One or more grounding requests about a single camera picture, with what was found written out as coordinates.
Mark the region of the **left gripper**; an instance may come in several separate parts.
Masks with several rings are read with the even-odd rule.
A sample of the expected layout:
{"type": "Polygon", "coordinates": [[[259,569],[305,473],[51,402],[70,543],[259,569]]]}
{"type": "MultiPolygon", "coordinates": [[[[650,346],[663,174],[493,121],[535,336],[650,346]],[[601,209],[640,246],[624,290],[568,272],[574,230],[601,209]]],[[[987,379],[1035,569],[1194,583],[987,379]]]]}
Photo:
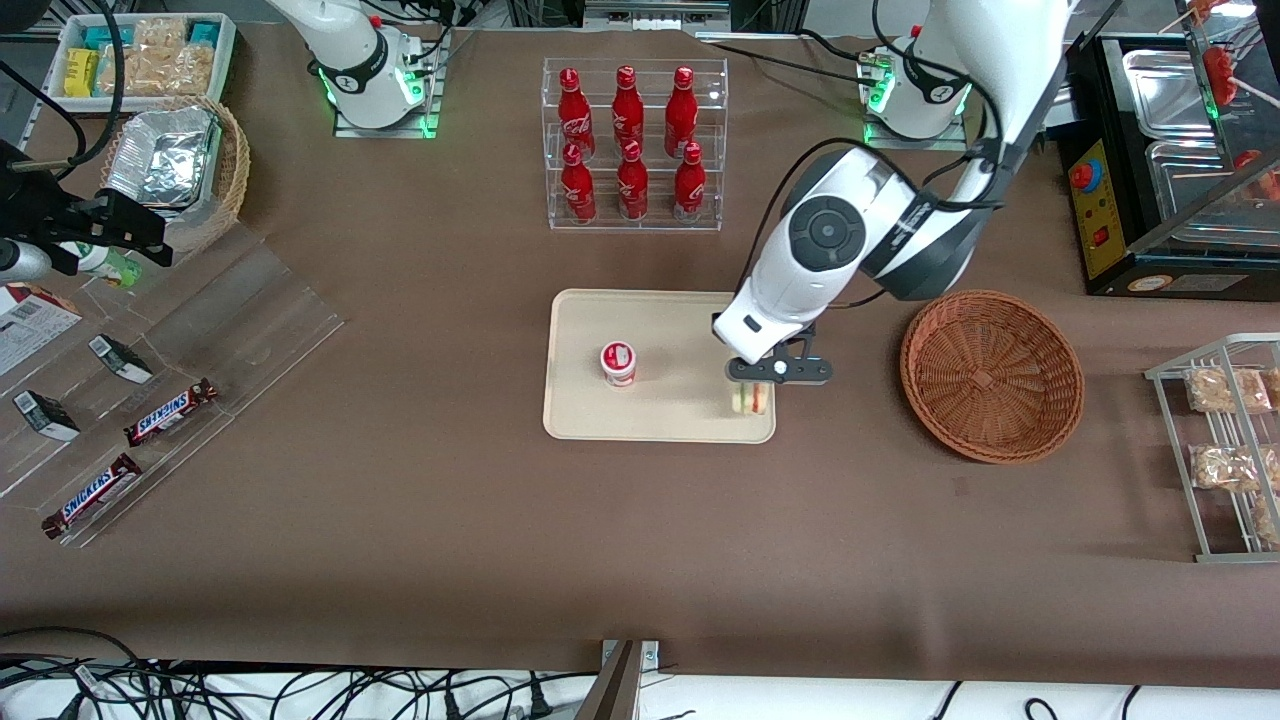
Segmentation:
{"type": "Polygon", "coordinates": [[[755,292],[737,292],[714,319],[713,331],[736,357],[758,363],[815,318],[817,306],[795,306],[782,299],[764,300],[755,292]]]}

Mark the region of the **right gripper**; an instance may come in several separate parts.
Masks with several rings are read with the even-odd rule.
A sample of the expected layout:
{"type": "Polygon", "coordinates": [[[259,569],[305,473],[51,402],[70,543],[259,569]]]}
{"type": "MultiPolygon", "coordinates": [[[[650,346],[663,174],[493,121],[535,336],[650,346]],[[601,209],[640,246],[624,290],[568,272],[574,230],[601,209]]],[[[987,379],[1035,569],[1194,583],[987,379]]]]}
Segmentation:
{"type": "Polygon", "coordinates": [[[157,266],[173,265],[173,247],[165,242],[166,223],[150,208],[115,188],[102,188],[92,199],[92,220],[74,209],[79,197],[64,191],[47,170],[17,172],[12,164],[28,158],[1,141],[1,237],[45,249],[54,270],[79,273],[76,243],[100,245],[138,252],[157,266]],[[70,250],[63,243],[70,243],[70,250]]]}

